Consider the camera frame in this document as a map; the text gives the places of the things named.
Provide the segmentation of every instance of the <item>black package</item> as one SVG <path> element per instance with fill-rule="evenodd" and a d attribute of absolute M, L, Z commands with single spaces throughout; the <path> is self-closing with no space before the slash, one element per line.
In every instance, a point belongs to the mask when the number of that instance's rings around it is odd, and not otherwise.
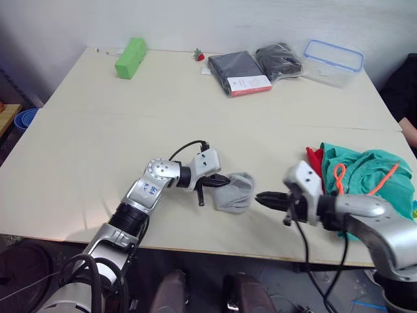
<path fill-rule="evenodd" d="M 284 43 L 271 44 L 256 51 L 256 60 L 271 82 L 300 76 L 302 64 Z"/>
<path fill-rule="evenodd" d="M 247 95 L 271 88 L 267 77 L 247 51 L 215 55 L 208 58 L 207 64 L 229 96 Z M 239 86 L 231 87 L 231 78 L 248 79 L 241 79 L 236 82 Z"/>

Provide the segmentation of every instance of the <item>blue bowl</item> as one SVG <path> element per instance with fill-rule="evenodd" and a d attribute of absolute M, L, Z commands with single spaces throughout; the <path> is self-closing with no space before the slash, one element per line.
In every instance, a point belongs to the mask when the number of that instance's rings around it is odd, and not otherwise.
<path fill-rule="evenodd" d="M 33 118 L 35 117 L 39 109 L 29 109 L 23 112 L 20 112 L 14 118 L 14 124 L 21 132 L 25 132 L 27 127 L 32 123 Z"/>

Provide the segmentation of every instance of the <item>plastic container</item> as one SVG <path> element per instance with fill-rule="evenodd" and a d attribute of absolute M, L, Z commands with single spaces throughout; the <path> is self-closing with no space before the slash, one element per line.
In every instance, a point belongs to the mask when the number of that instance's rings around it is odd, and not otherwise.
<path fill-rule="evenodd" d="M 32 123 L 32 120 L 35 117 L 38 110 L 38 108 L 29 109 L 20 112 L 18 115 L 16 115 L 14 118 L 14 124 L 16 125 L 17 129 L 21 132 L 25 132 L 27 127 L 29 127 L 29 125 Z"/>
<path fill-rule="evenodd" d="M 304 50 L 303 64 L 306 78 L 343 87 L 362 70 L 364 55 L 323 41 L 311 40 Z"/>

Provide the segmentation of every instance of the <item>red cloth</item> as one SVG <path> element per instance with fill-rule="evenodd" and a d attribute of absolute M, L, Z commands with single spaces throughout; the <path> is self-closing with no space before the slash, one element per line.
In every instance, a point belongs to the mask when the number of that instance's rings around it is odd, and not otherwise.
<path fill-rule="evenodd" d="M 306 147 L 307 151 L 307 159 L 310 163 L 310 166 L 313 168 L 313 170 L 316 172 L 318 176 L 321 178 L 321 188 L 323 189 L 323 194 L 326 194 L 326 189 L 324 187 L 324 181 L 323 176 L 321 174 L 321 162 L 323 161 L 323 149 L 318 149 L 314 151 L 310 147 Z"/>

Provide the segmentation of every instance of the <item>white table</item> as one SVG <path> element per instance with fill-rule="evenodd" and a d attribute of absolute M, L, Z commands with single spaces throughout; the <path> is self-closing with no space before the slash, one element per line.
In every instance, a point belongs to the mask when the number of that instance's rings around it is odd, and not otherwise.
<path fill-rule="evenodd" d="M 156 77 L 164 70 L 174 78 L 171 73 L 181 68 L 176 58 L 187 73 L 177 73 L 172 85 L 160 84 L 158 92 Z M 195 139 L 209 141 L 219 152 L 222 173 L 252 174 L 256 192 L 286 191 L 281 180 L 287 168 L 305 158 L 307 146 L 321 142 L 357 151 L 385 149 L 416 173 L 414 155 L 365 73 L 358 77 L 365 87 L 356 82 L 346 89 L 355 95 L 291 80 L 271 92 L 229 99 L 213 77 L 199 74 L 201 65 L 190 53 L 149 52 L 132 81 L 114 77 L 114 60 L 87 50 L 1 166 L 1 233 L 87 242 L 150 159 L 168 157 Z M 350 110 L 317 113 L 335 104 L 346 107 L 346 98 L 357 99 L 356 109 L 366 101 L 364 110 L 373 107 L 373 118 L 347 119 L 354 115 Z M 311 110 L 311 104 L 318 108 Z M 332 112 L 336 115 L 329 118 Z M 195 152 L 189 148 L 178 160 L 187 162 Z M 151 216 L 143 246 L 304 260 L 296 229 L 282 224 L 284 213 L 253 202 L 244 214 L 230 215 L 206 198 L 206 206 L 198 207 L 195 193 L 168 190 Z M 304 229 L 312 262 L 339 262 L 341 239 L 321 227 Z M 372 264 L 362 243 L 352 243 L 347 264 Z"/>

